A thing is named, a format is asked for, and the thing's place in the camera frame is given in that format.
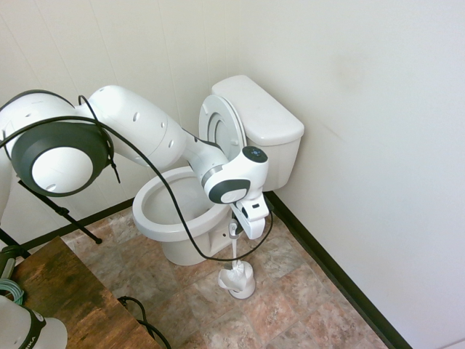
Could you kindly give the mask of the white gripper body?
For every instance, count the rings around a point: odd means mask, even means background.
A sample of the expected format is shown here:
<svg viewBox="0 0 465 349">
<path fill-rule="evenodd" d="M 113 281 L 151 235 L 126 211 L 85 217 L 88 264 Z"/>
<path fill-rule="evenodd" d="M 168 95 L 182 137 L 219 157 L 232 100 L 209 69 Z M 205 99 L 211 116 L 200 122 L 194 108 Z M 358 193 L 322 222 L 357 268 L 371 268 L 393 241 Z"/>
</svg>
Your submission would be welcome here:
<svg viewBox="0 0 465 349">
<path fill-rule="evenodd" d="M 262 236 L 265 219 L 270 213 L 263 194 L 254 199 L 237 201 L 231 204 L 231 208 L 249 239 Z"/>
</svg>

